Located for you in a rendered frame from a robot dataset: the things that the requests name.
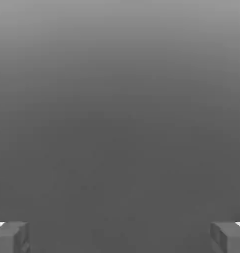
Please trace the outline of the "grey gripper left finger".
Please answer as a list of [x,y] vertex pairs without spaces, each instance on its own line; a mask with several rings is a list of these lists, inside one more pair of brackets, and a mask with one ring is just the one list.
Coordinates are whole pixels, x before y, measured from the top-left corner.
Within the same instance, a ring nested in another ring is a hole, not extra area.
[[29,223],[0,222],[0,253],[31,253]]

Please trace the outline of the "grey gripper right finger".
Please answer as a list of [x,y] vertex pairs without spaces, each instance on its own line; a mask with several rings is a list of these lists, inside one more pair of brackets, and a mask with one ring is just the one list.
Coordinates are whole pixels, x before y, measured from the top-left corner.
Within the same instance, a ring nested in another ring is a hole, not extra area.
[[240,222],[213,222],[210,225],[213,253],[240,253]]

